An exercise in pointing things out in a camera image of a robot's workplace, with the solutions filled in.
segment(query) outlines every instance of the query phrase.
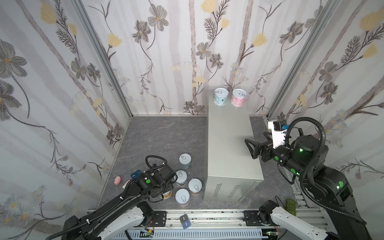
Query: cabinet vent slots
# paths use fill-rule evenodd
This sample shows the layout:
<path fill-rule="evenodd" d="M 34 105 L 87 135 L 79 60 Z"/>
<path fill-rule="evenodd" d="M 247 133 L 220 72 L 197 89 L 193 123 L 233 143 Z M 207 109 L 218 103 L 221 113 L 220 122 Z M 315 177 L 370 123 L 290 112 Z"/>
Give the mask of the cabinet vent slots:
<path fill-rule="evenodd" d="M 240 188 L 241 185 L 237 185 L 235 187 L 233 187 L 232 191 L 229 193 L 228 197 L 227 198 L 231 198 L 235 195 L 235 193 L 237 192 L 237 190 Z"/>
<path fill-rule="evenodd" d="M 223 185 L 222 183 L 216 185 L 213 197 L 217 197 L 218 192 L 220 191 L 222 185 Z"/>

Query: white cable tray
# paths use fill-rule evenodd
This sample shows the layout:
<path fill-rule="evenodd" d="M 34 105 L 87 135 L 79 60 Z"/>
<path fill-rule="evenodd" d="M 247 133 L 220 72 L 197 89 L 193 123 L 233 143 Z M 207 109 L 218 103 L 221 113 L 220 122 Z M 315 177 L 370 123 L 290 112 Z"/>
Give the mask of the white cable tray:
<path fill-rule="evenodd" d="M 194 239 L 207 239 L 207 240 L 226 240 L 226 239 L 259 239 L 268 238 L 262 235 L 261 229 L 155 229 L 153 237 L 139 237 L 140 231 L 143 230 L 127 230 L 129 236 L 133 240 L 138 239 L 152 239 L 152 240 L 194 240 Z M 115 236 L 112 240 L 127 240 L 125 232 Z"/>

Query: small paper scrap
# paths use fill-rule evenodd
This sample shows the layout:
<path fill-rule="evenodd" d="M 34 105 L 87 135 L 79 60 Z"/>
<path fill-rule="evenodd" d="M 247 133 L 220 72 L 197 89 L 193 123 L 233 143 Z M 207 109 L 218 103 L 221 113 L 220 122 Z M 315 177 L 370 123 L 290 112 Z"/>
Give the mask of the small paper scrap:
<path fill-rule="evenodd" d="M 125 189 L 125 186 L 128 184 L 129 180 L 122 186 Z"/>

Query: blue label can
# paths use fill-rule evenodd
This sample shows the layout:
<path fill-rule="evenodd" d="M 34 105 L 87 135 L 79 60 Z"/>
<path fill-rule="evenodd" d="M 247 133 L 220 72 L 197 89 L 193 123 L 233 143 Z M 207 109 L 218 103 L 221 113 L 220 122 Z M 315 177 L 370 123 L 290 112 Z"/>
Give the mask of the blue label can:
<path fill-rule="evenodd" d="M 227 103 L 228 94 L 229 92 L 225 88 L 216 88 L 214 103 L 219 106 L 225 105 Z"/>

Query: can lid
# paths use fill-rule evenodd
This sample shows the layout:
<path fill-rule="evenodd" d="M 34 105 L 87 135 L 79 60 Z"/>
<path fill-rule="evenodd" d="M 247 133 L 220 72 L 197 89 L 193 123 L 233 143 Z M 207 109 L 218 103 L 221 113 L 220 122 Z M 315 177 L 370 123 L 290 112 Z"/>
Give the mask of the can lid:
<path fill-rule="evenodd" d="M 183 153 L 179 157 L 179 161 L 181 164 L 188 164 L 191 162 L 191 160 L 192 160 L 191 155 L 189 155 L 188 153 Z"/>
<path fill-rule="evenodd" d="M 247 92 L 240 88 L 235 89 L 232 94 L 238 98 L 245 98 L 247 96 Z"/>
<path fill-rule="evenodd" d="M 176 175 L 177 175 L 177 180 L 176 180 L 177 183 L 181 184 L 187 180 L 187 173 L 183 170 L 176 171 Z"/>
<path fill-rule="evenodd" d="M 188 183 L 189 190 L 191 190 L 192 192 L 199 192 L 202 186 L 203 184 L 197 178 L 192 178 Z"/>
<path fill-rule="evenodd" d="M 189 192 L 187 189 L 179 189 L 175 194 L 176 201 L 180 204 L 185 204 L 189 201 Z"/>
<path fill-rule="evenodd" d="M 218 95 L 220 97 L 225 97 L 225 96 L 228 96 L 228 90 L 226 90 L 225 88 L 216 88 L 215 89 L 215 95 Z"/>

